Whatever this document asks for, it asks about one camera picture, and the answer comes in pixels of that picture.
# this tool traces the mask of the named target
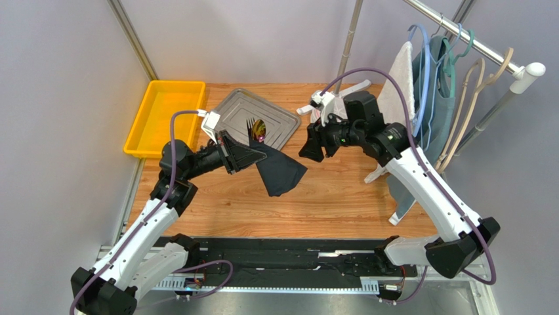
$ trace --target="white wall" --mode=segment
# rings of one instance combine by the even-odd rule
[[[106,1],[0,3],[0,313],[67,314],[110,241],[148,80]]]
[[[547,73],[511,102],[448,171],[457,193],[501,224],[491,246],[498,275],[493,289],[506,315],[557,314],[559,308],[557,12],[559,2],[554,0],[478,1],[466,23],[494,48],[514,47],[515,62],[542,62],[547,67]],[[457,64],[460,81],[479,57],[475,52]],[[487,74],[496,69],[487,63]],[[484,90],[472,120],[479,121],[512,82],[505,74]]]
[[[162,79],[206,82],[330,82],[354,1],[123,0]],[[459,0],[426,0],[452,17]],[[365,0],[347,69],[388,70],[411,23],[433,22],[401,0]],[[416,43],[421,36],[416,35]],[[373,78],[356,74],[347,82]]]

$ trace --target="yellow plastic tray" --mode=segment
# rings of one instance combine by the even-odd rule
[[[206,84],[199,81],[151,81],[124,144],[124,152],[137,158],[161,158],[169,139],[171,116],[179,110],[205,107]],[[196,147],[200,117],[180,115],[175,119],[175,138]]]

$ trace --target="silver tray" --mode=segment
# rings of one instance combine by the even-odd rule
[[[216,131],[227,130],[235,140],[248,145],[247,119],[261,119],[266,124],[264,143],[281,150],[301,124],[300,118],[251,91],[233,90],[216,108],[221,117]]]

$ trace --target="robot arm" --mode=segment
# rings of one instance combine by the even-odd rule
[[[266,154],[235,141],[226,131],[214,134],[215,145],[201,148],[194,153],[181,140],[175,141],[175,160],[171,143],[163,148],[159,166],[159,180],[150,194],[150,200],[134,224],[113,249],[93,268],[78,268],[72,276],[74,297],[107,264],[109,268],[98,275],[78,301],[77,309],[88,315],[132,314],[139,301],[161,279],[185,266],[199,263],[199,243],[178,234],[155,256],[142,263],[143,258],[164,231],[174,223],[189,206],[197,187],[190,179],[225,167],[233,174],[262,161]],[[176,165],[173,190],[161,207],[151,212],[163,199],[171,183],[172,165]],[[114,255],[120,251],[118,259]]]
[[[419,167],[405,137],[405,127],[399,123],[384,123],[373,95],[366,91],[352,93],[346,96],[344,105],[347,120],[329,114],[325,125],[317,121],[307,127],[308,140],[299,156],[321,162],[324,159],[322,148],[325,149],[327,158],[333,156],[341,146],[363,148],[367,156],[376,159],[404,184],[423,206],[438,231],[437,236],[411,240],[394,236],[387,239],[375,252],[383,257],[389,268],[403,264],[430,265],[441,275],[454,278],[483,251],[474,231],[447,196]],[[497,221],[491,217],[481,219],[479,214],[465,205],[428,163],[421,148],[416,150],[426,162],[428,171],[442,184],[453,201],[461,206],[489,244],[500,230]]]

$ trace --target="wooden table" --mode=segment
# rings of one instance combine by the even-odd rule
[[[239,87],[295,113],[324,84],[208,84],[206,110],[215,108],[231,90]],[[376,85],[369,91],[378,95],[380,89],[381,86]],[[299,157],[298,152],[306,141],[309,117],[302,117],[301,121],[297,132],[282,149],[283,153],[308,167],[295,189],[271,198],[255,166],[234,175],[218,169],[192,180],[199,188],[198,193],[165,235],[387,238],[436,233],[428,215],[418,205],[399,225],[392,226],[388,222],[396,202],[388,192],[386,175],[371,184],[363,182],[377,163],[365,156],[360,148],[341,148],[334,157],[322,163]],[[200,132],[197,148],[207,141],[207,135]],[[157,181],[158,162],[156,159],[146,161],[129,224],[145,206]]]

